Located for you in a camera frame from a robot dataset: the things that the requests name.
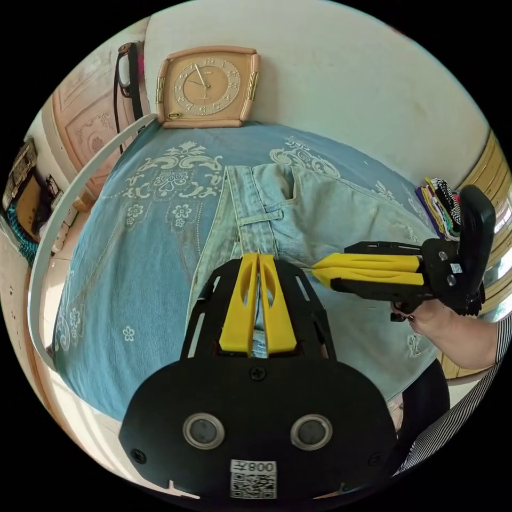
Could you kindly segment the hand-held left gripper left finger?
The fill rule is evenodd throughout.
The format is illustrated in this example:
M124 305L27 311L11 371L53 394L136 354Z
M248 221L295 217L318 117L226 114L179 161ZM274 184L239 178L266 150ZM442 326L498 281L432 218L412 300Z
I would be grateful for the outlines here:
M250 357L252 353L255 306L258 294L258 254L245 254L231 294L219 339L222 351Z

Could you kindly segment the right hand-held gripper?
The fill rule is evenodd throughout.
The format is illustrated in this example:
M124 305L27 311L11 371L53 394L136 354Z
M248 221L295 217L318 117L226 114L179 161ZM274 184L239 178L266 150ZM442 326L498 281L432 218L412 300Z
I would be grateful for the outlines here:
M359 242L344 253L330 254L313 269L334 291L391 302L406 314L437 299L460 316L478 316L485 302L482 277L469 277L457 244L438 238L421 246Z

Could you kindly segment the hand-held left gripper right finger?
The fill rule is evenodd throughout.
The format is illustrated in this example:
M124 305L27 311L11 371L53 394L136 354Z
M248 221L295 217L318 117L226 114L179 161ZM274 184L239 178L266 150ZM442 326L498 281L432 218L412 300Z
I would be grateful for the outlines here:
M259 255L259 271L267 355L292 353L297 341L272 255Z

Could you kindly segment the person's right hand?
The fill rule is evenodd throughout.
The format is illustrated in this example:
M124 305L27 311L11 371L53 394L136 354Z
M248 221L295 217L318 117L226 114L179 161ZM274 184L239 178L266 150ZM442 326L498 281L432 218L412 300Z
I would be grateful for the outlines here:
M437 299L423 302L411 314L400 311L395 304L391 305L391 310L406 319L414 332L428 338L437 346L445 341L452 324L458 320L458 315Z

